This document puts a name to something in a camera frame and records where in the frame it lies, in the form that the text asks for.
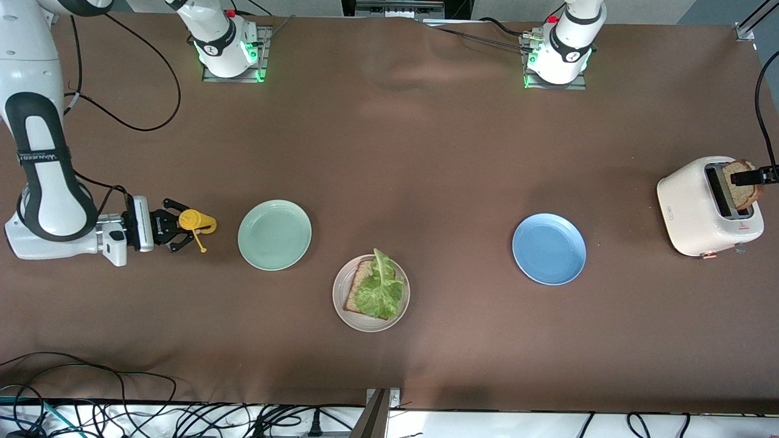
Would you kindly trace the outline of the yellow mustard squeeze bottle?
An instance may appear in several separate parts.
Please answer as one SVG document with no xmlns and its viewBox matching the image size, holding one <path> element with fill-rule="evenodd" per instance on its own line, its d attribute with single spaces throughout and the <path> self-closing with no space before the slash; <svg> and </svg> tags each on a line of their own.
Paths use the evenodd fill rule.
<svg viewBox="0 0 779 438">
<path fill-rule="evenodd" d="M 206 215 L 198 210 L 187 209 L 181 212 L 177 219 L 178 227 L 192 236 L 200 252 L 206 253 L 207 249 L 203 246 L 200 235 L 209 235 L 214 233 L 217 228 L 217 221 L 214 217 Z"/>
</svg>

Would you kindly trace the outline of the mint green round plate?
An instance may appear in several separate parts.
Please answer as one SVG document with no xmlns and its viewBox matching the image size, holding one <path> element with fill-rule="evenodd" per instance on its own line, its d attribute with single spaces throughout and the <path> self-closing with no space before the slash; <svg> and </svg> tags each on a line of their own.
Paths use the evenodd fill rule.
<svg viewBox="0 0 779 438">
<path fill-rule="evenodd" d="M 306 211 L 287 200 L 252 208 L 241 221 L 237 245 L 243 259 L 262 271 L 283 271 L 303 258 L 312 241 Z"/>
</svg>

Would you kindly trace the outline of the beige round plate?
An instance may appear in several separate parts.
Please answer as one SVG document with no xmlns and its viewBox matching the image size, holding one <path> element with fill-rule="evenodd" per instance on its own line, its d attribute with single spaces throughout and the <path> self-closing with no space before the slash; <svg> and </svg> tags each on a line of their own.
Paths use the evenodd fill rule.
<svg viewBox="0 0 779 438">
<path fill-rule="evenodd" d="M 352 291 L 362 284 L 362 280 L 372 274 L 371 264 L 375 255 L 361 255 L 348 261 L 340 269 L 333 285 L 333 306 L 340 319 L 354 330 L 365 333 L 377 333 L 397 324 L 406 312 L 411 300 L 411 286 L 407 275 L 395 261 L 389 261 L 393 267 L 395 278 L 400 281 L 402 292 L 397 305 L 397 311 L 387 319 L 366 315 L 357 310 Z"/>
</svg>

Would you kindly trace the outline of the blue round plate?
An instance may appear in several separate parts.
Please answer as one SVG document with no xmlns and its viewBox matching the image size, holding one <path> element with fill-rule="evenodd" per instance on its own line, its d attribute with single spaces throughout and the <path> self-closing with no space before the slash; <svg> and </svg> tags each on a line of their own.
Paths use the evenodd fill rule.
<svg viewBox="0 0 779 438">
<path fill-rule="evenodd" d="M 540 285 L 566 285 L 586 266 L 584 238 L 573 223 L 556 214 L 539 213 L 523 219 L 510 246 L 520 271 Z"/>
</svg>

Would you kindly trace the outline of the cream white toaster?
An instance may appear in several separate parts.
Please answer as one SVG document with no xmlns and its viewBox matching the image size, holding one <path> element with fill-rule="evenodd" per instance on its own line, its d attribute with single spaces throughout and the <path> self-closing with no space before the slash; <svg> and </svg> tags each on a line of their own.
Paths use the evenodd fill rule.
<svg viewBox="0 0 779 438">
<path fill-rule="evenodd" d="M 674 249 L 710 259 L 728 249 L 742 250 L 764 231 L 757 201 L 746 210 L 733 206 L 722 168 L 734 158 L 699 158 L 657 183 L 665 227 Z"/>
</svg>

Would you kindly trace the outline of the brown table cover sheet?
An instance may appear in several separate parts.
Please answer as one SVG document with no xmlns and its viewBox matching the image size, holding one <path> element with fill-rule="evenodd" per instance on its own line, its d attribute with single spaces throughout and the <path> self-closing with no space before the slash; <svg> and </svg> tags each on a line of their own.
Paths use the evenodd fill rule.
<svg viewBox="0 0 779 438">
<path fill-rule="evenodd" d="M 17 259 L 0 231 L 0 384 L 48 397 L 362 404 L 393 386 L 420 409 L 779 412 L 779 187 L 765 232 L 712 260 L 674 250 L 660 178 L 701 157 L 765 165 L 756 51 L 728 27 L 604 27 L 584 91 L 523 86 L 520 57 L 409 19 L 282 18 L 264 83 L 204 83 L 173 15 L 79 19 L 86 94 L 66 116 L 75 168 L 216 218 L 206 253 Z M 312 223 L 283 271 L 241 256 L 270 200 Z M 566 285 L 529 279 L 514 230 L 565 217 L 587 247 Z M 375 255 L 354 330 L 333 306 L 345 264 Z"/>
</svg>

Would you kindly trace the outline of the black equipment box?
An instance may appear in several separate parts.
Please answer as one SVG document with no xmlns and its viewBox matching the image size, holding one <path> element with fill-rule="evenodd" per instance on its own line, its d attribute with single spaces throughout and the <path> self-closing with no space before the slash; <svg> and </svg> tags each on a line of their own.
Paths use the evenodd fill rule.
<svg viewBox="0 0 779 438">
<path fill-rule="evenodd" d="M 445 19 L 470 19 L 475 0 L 443 0 Z M 354 0 L 339 0 L 345 16 L 354 16 Z"/>
</svg>

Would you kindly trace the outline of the aluminium frame profile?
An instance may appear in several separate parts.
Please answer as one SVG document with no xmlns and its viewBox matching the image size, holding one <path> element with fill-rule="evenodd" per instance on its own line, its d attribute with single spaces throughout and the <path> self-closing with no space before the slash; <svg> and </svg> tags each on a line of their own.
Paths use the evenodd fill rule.
<svg viewBox="0 0 779 438">
<path fill-rule="evenodd" d="M 779 10 L 779 0 L 763 0 L 748 17 L 735 24 L 734 31 L 737 40 L 754 40 L 754 31 L 756 28 L 777 10 Z"/>
</svg>

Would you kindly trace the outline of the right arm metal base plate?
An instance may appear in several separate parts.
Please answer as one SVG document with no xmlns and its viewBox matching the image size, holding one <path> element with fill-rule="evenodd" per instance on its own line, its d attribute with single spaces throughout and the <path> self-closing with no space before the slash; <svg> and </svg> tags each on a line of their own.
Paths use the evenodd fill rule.
<svg viewBox="0 0 779 438">
<path fill-rule="evenodd" d="M 245 43 L 245 53 L 250 56 L 251 63 L 245 72 L 231 78 L 221 78 L 203 64 L 202 81 L 206 83 L 263 83 L 267 77 L 268 62 L 270 56 L 271 36 L 273 27 L 254 25 L 252 30 L 244 32 L 254 38 L 254 41 Z"/>
</svg>

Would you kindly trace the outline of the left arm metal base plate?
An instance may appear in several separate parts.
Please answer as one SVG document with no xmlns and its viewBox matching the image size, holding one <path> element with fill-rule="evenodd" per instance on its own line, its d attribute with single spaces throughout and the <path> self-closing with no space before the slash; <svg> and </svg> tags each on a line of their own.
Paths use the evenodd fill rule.
<svg viewBox="0 0 779 438">
<path fill-rule="evenodd" d="M 529 33 L 524 33 L 523 36 L 520 37 L 520 47 L 522 49 L 524 88 L 562 89 L 563 91 L 584 91 L 586 89 L 586 80 L 583 72 L 580 72 L 570 83 L 554 84 L 543 80 L 543 78 L 532 69 L 534 62 L 537 60 L 538 50 L 542 47 L 542 37 L 531 36 Z"/>
</svg>

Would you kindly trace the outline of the aluminium frame post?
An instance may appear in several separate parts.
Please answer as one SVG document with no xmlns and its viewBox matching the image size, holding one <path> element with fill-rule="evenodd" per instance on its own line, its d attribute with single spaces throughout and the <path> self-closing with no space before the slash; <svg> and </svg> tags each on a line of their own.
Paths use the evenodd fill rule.
<svg viewBox="0 0 779 438">
<path fill-rule="evenodd" d="M 390 410 L 400 406 L 400 388 L 371 388 L 367 403 L 349 438 L 386 438 Z"/>
</svg>

